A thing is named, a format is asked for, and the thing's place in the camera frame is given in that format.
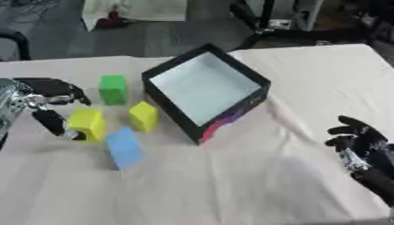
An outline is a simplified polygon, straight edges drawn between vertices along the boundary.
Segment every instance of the red object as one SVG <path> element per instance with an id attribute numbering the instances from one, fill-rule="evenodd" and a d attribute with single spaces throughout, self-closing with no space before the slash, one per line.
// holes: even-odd
<path id="1" fill-rule="evenodd" d="M 130 21 L 126 18 L 121 18 L 119 12 L 111 11 L 107 18 L 101 18 L 97 21 L 96 28 L 98 29 L 112 29 L 128 26 Z"/>

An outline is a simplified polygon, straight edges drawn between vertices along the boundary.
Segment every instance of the chair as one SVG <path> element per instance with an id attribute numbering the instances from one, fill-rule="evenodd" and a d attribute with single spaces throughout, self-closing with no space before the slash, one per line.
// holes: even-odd
<path id="1" fill-rule="evenodd" d="M 282 40 L 301 40 L 307 45 L 318 43 L 335 43 L 342 40 L 359 42 L 368 40 L 370 28 L 361 21 L 357 21 L 354 27 L 338 28 L 331 30 L 301 31 L 301 30 L 277 30 L 269 26 L 272 17 L 275 0 L 265 0 L 263 10 L 258 18 L 251 13 L 251 9 L 244 0 L 237 0 L 230 6 L 231 12 L 249 26 L 254 34 L 244 40 L 236 49 L 248 49 L 262 40 L 268 38 Z"/>
<path id="2" fill-rule="evenodd" d="M 1 28 L 0 39 L 12 40 L 17 44 L 18 56 L 21 61 L 32 60 L 30 56 L 29 41 L 24 34 L 11 29 Z"/>

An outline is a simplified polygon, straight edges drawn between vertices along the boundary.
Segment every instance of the yellow cube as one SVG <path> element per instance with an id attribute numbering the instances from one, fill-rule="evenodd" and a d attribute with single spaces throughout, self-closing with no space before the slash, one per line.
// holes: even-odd
<path id="1" fill-rule="evenodd" d="M 84 132 L 87 142 L 99 142 L 105 135 L 103 115 L 95 109 L 74 110 L 67 125 L 71 129 Z"/>
<path id="2" fill-rule="evenodd" d="M 138 105 L 130 109 L 131 125 L 148 133 L 157 125 L 157 109 L 146 102 L 140 102 Z"/>

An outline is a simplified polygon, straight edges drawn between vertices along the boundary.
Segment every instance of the green cube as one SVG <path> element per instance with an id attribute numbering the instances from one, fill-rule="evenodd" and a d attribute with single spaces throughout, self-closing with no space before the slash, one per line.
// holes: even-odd
<path id="1" fill-rule="evenodd" d="M 125 105 L 128 101 L 128 84 L 124 76 L 102 76 L 99 88 L 106 105 Z"/>

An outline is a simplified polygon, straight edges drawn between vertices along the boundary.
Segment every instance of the chair leg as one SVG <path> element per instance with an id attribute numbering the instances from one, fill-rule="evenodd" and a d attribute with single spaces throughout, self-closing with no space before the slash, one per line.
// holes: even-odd
<path id="1" fill-rule="evenodd" d="M 372 26 L 370 28 L 370 32 L 369 32 L 369 36 L 367 37 L 367 45 L 369 46 L 373 46 L 374 45 L 374 41 L 376 39 L 375 34 L 376 31 L 379 29 L 379 27 L 381 26 L 381 24 L 383 23 L 382 18 L 377 18 L 374 23 L 372 23 Z"/>

